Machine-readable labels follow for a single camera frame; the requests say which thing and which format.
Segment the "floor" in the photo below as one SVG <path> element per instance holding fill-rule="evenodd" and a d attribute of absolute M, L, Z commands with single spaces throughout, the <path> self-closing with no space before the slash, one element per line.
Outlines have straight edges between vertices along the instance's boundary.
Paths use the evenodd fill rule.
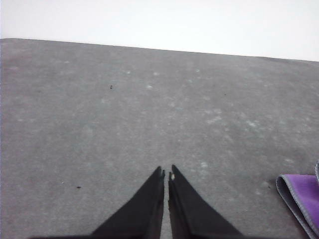
<path fill-rule="evenodd" d="M 311 61 L 1 40 L 1 238 L 89 234 L 172 163 L 243 234 L 307 238 L 275 179 L 314 174 L 318 76 Z"/>

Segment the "purple mat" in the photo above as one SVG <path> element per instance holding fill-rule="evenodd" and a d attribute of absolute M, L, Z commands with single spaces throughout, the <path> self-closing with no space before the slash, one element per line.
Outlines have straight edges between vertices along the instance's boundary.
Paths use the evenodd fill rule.
<path fill-rule="evenodd" d="M 280 196 L 311 239 L 319 239 L 319 163 L 315 175 L 284 174 L 276 180 Z"/>

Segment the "wall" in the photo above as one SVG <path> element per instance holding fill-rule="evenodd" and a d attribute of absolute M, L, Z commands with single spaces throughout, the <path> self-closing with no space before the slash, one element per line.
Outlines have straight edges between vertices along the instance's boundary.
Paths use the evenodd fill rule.
<path fill-rule="evenodd" d="M 319 1 L 2 0 L 1 37 L 319 61 Z"/>

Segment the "gray fabric edge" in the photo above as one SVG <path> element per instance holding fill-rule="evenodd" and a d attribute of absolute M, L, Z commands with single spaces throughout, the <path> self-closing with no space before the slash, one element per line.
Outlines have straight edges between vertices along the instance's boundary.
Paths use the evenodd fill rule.
<path fill-rule="evenodd" d="M 308 213 L 303 208 L 289 180 L 285 177 L 285 175 L 278 176 L 278 178 L 276 179 L 276 187 L 280 196 L 285 201 L 289 209 L 292 211 L 298 222 L 304 228 L 308 236 L 311 239 L 319 239 L 318 234 L 315 230 L 313 230 L 311 226 L 311 224 L 313 225 L 313 223 L 310 220 Z"/>

